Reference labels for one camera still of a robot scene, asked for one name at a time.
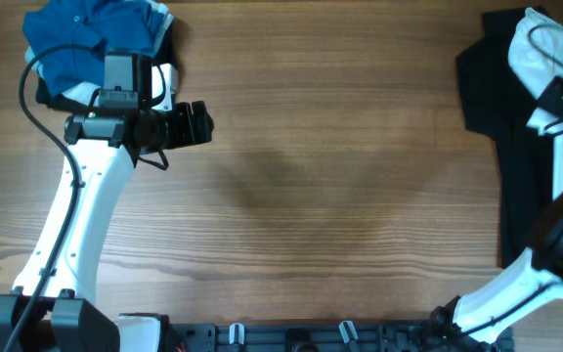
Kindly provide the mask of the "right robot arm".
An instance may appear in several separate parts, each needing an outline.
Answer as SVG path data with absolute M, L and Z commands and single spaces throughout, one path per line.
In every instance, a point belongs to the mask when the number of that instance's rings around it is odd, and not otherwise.
M 426 351 L 489 351 L 514 323 L 563 299 L 563 193 L 551 197 L 554 144 L 525 126 L 535 100 L 508 67 L 506 46 L 477 43 L 455 66 L 466 128 L 497 147 L 503 270 L 436 308 L 420 342 Z

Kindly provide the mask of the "white t-shirt black print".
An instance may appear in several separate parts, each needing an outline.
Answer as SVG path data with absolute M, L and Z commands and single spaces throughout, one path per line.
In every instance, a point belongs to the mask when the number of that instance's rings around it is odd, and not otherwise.
M 535 98 L 553 78 L 563 78 L 563 26 L 528 8 L 516 25 L 508 50 L 508 63 Z M 553 139 L 552 196 L 563 193 L 563 122 L 547 110 L 537 108 L 527 122 L 541 137 Z

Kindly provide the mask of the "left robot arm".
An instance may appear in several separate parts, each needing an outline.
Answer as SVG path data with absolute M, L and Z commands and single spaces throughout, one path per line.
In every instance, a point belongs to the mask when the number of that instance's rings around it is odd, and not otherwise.
M 184 351 L 164 315 L 110 319 L 95 306 L 111 215 L 138 163 L 166 169 L 166 152 L 211 141 L 204 102 L 171 104 L 155 94 L 158 62 L 103 55 L 105 78 L 57 140 L 65 164 L 48 218 L 11 291 L 0 294 L 0 351 Z

